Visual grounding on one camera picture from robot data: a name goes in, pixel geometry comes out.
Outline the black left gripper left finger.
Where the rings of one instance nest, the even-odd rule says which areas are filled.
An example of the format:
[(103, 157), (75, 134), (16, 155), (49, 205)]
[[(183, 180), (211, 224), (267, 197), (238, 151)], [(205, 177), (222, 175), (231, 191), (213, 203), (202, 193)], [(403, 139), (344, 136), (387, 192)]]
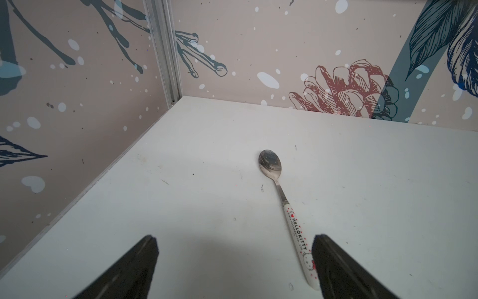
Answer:
[(146, 299), (158, 256), (156, 238), (144, 236), (74, 299)]

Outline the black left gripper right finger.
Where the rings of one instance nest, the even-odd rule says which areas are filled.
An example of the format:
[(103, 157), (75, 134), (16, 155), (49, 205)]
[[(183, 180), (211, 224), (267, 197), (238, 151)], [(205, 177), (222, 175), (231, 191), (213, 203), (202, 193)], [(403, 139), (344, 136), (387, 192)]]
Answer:
[(326, 234), (315, 236), (312, 257), (325, 299), (398, 299)]

